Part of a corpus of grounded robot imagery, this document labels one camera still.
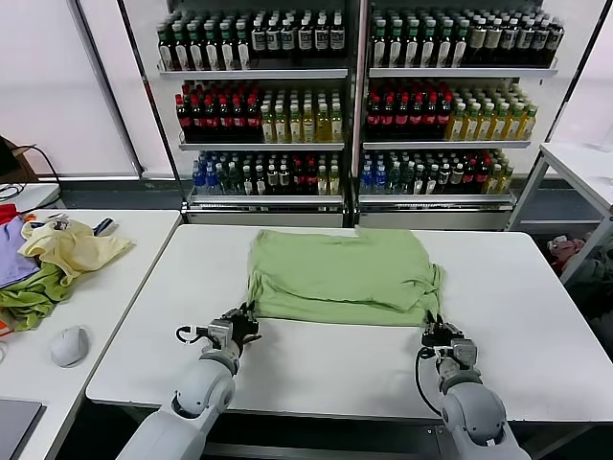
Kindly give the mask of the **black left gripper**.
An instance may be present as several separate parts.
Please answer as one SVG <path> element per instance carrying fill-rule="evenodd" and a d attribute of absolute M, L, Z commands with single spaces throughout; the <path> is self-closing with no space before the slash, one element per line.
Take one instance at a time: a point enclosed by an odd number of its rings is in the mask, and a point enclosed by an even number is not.
<path fill-rule="evenodd" d="M 232 341 L 238 346 L 241 353 L 246 344 L 261 338 L 255 301 L 247 307 L 240 306 L 226 311 L 213 323 L 219 326 L 232 325 Z"/>

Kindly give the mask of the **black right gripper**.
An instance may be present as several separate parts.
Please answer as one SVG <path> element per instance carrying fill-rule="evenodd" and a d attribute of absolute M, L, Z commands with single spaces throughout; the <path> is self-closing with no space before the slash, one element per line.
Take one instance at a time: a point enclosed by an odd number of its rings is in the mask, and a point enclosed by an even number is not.
<path fill-rule="evenodd" d="M 430 310 L 426 312 L 424 330 L 421 335 L 421 348 L 424 351 L 450 349 L 454 340 L 463 338 L 464 333 L 445 321 L 440 314 L 436 316 Z"/>

